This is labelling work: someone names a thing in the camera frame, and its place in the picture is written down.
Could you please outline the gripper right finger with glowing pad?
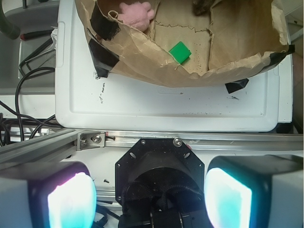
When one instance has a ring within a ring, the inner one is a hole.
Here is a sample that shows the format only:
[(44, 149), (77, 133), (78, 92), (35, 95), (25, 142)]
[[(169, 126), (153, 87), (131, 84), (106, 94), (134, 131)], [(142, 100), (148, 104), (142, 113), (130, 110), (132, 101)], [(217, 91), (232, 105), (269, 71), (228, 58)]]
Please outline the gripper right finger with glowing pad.
[(287, 154), (214, 157), (204, 194), (216, 228), (301, 228), (304, 159)]

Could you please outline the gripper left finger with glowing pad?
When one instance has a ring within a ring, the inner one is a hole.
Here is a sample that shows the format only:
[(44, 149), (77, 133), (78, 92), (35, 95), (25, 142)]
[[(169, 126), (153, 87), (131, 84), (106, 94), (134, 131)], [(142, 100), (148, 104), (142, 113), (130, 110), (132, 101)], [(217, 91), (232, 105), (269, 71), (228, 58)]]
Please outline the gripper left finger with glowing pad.
[(94, 181), (79, 161), (0, 166), (2, 228), (89, 228), (96, 200)]

